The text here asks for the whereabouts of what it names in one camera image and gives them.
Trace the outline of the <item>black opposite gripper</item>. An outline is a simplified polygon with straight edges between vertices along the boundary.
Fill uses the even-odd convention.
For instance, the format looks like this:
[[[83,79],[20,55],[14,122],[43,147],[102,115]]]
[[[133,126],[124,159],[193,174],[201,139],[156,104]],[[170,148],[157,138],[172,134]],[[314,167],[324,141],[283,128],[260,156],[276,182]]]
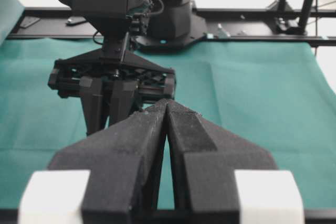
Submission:
[[[48,169],[90,170],[84,223],[131,223],[138,212],[155,210],[166,140],[163,98],[175,98],[175,70],[129,50],[112,57],[96,49],[56,60],[48,86],[62,98],[80,96],[89,136],[59,150]],[[110,115],[103,91],[112,92]],[[140,95],[162,100],[135,112],[142,110]],[[102,130],[108,115],[110,127]]]

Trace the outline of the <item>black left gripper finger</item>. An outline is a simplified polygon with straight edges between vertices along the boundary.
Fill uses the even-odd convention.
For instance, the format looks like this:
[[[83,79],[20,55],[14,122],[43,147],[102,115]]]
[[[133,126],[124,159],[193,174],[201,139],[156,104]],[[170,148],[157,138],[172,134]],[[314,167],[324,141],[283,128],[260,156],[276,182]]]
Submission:
[[[175,101],[166,117],[175,207],[190,223],[238,223],[234,170],[277,169],[272,155]]]

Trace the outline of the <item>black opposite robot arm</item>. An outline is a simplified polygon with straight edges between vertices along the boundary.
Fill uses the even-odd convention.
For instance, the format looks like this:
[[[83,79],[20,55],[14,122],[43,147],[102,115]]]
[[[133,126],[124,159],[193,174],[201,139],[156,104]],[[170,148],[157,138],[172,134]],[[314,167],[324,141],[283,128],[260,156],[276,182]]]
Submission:
[[[190,0],[59,1],[103,36],[100,49],[56,60],[48,80],[82,104],[87,137],[48,169],[89,172],[83,222],[238,223],[234,171],[276,170],[273,157],[175,102],[175,71],[134,53],[135,35],[187,43]]]

